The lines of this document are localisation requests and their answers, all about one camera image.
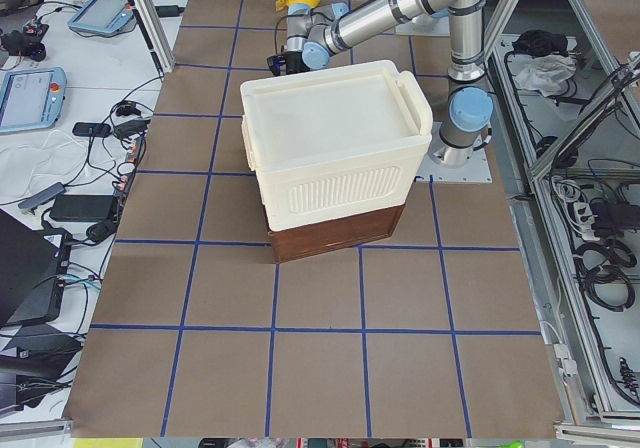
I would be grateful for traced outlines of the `black gripper near drawer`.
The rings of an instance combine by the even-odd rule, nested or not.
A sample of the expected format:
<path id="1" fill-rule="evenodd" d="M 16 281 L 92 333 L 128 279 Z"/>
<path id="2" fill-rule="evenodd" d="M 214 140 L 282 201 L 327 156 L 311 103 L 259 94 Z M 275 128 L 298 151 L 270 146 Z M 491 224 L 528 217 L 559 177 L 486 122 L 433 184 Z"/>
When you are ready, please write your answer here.
<path id="1" fill-rule="evenodd" d="M 267 58 L 267 66 L 273 75 L 291 75 L 303 72 L 300 51 L 285 51 Z"/>

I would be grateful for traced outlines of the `silver robot arm near drawer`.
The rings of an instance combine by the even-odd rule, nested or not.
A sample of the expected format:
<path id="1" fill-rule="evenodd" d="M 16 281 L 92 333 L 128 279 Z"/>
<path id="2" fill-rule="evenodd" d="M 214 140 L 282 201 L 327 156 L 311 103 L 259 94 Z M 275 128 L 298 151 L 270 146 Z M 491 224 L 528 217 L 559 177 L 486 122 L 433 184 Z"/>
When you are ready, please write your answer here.
<path id="1" fill-rule="evenodd" d="M 472 83 L 485 75 L 484 6 L 486 0 L 368 0 L 351 10 L 344 3 L 322 6 L 321 0 L 276 0 L 286 10 L 286 44 L 267 59 L 275 76 L 323 69 L 331 57 L 421 15 L 446 11 L 449 17 L 451 65 L 448 77 Z"/>

